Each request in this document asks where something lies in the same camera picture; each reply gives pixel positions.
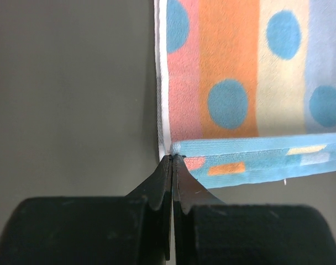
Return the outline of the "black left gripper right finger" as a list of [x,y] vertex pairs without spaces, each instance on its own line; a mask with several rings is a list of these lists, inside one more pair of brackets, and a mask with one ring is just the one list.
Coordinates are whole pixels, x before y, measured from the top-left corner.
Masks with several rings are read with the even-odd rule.
[[325,218],[306,205],[229,205],[172,162],[177,264],[336,264]]

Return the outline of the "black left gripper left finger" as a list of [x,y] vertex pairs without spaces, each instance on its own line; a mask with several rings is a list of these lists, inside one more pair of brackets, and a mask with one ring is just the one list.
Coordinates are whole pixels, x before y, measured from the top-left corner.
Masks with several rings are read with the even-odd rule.
[[0,264],[165,264],[170,259],[172,162],[123,197],[35,197],[12,212]]

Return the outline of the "light blue patterned towel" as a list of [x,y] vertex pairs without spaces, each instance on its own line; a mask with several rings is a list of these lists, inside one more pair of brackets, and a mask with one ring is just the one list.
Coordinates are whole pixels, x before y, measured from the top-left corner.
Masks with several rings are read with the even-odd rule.
[[336,1],[155,1],[160,155],[206,188],[336,171]]

